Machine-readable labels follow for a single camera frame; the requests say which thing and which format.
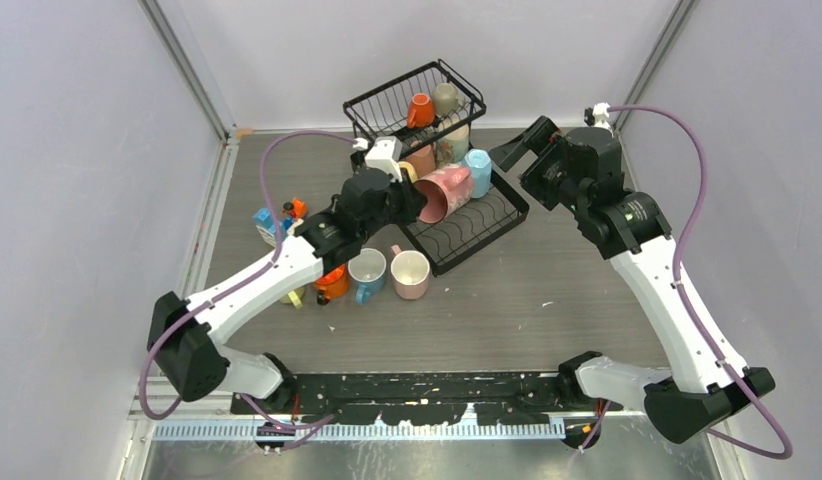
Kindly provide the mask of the pink patterned mug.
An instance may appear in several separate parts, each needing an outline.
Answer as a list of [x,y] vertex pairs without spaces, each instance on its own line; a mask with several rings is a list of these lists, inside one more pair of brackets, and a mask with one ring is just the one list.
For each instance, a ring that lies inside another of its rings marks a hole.
[[418,179],[413,186],[426,199],[418,219],[426,224],[436,224],[471,199],[474,180],[469,167],[448,164]]

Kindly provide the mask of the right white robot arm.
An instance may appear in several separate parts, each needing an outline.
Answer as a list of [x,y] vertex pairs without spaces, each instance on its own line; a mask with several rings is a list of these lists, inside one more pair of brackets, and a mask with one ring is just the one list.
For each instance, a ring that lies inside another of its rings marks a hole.
[[556,380],[561,403],[583,410],[595,399],[644,412],[667,440],[681,444],[771,392],[764,367],[750,367],[728,344],[695,289],[687,302],[738,374],[724,369],[679,296],[685,272],[673,271],[676,241],[657,202],[625,185],[622,146],[602,127],[561,132],[539,117],[506,144],[490,150],[510,170],[527,152],[534,162],[519,176],[522,188],[547,209],[566,208],[584,238],[610,262],[645,312],[669,361],[666,370],[638,367],[588,351],[561,363]]

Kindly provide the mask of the light blue faceted mug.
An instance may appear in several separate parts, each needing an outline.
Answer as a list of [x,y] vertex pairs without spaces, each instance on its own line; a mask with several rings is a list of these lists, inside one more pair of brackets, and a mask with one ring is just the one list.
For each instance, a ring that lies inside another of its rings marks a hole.
[[465,155],[463,164],[470,169],[474,182],[471,197],[473,199],[484,197],[491,187],[493,163],[489,153],[482,149],[471,149]]

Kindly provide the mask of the yellow-green faceted mug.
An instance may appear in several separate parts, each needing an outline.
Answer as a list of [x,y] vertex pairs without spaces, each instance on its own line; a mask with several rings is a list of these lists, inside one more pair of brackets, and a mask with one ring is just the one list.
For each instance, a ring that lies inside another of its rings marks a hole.
[[292,305],[295,309],[300,309],[303,307],[306,292],[306,287],[296,288],[294,290],[289,291],[283,297],[281,297],[279,299],[279,302],[285,305]]

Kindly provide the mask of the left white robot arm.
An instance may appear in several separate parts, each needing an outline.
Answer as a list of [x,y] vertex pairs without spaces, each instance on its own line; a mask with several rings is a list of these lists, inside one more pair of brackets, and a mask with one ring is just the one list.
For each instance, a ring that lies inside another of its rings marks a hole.
[[185,402],[220,390],[255,397],[271,414],[285,412],[294,389],[279,362],[233,350],[228,340],[287,293],[358,256],[383,227],[416,221],[426,203],[407,174],[363,168],[344,182],[328,208],[310,214],[265,257],[187,299],[173,292],[159,297],[149,354]]

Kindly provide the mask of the large orange mug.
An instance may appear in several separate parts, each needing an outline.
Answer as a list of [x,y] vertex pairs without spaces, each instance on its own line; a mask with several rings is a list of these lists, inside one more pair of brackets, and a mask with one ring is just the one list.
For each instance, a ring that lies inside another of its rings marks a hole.
[[313,283],[317,294],[317,304],[324,306],[332,300],[342,297],[350,288],[350,277],[347,266],[342,264],[330,273]]

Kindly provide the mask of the light pink faceted mug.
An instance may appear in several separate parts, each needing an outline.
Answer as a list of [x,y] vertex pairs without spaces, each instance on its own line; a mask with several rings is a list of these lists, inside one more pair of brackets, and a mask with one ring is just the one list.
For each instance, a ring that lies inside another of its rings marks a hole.
[[390,275],[394,290],[404,300],[419,300],[428,289],[431,267],[425,255],[416,250],[391,247]]

